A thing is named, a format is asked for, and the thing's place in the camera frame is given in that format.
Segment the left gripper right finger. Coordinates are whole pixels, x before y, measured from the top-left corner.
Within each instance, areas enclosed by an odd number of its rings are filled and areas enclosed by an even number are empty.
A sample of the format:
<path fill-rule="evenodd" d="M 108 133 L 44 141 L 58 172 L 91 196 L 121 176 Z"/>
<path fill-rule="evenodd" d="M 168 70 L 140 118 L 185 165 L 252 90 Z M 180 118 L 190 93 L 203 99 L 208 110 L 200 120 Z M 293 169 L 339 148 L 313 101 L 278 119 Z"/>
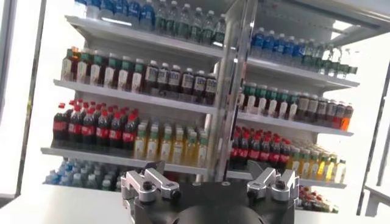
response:
<path fill-rule="evenodd" d="M 247 169 L 252 180 L 247 183 L 247 196 L 258 200 L 265 198 L 267 193 L 275 201 L 296 201 L 299 197 L 299 175 L 295 170 L 286 169 L 282 174 L 275 168 L 262 169 L 256 161 L 248 161 Z"/>

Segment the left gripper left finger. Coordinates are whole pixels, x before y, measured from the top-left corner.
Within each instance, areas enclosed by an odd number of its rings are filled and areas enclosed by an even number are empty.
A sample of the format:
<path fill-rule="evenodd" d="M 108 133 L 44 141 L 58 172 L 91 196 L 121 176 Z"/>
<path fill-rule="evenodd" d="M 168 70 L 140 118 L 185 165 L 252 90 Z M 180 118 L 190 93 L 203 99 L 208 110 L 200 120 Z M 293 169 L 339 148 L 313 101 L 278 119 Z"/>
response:
<path fill-rule="evenodd" d="M 121 176 L 121 195 L 123 200 L 138 197 L 142 203 L 153 203 L 157 193 L 164 200 L 177 202 L 180 199 L 180 185 L 164 175 L 165 161 L 147 163 L 138 173 L 130 170 Z"/>

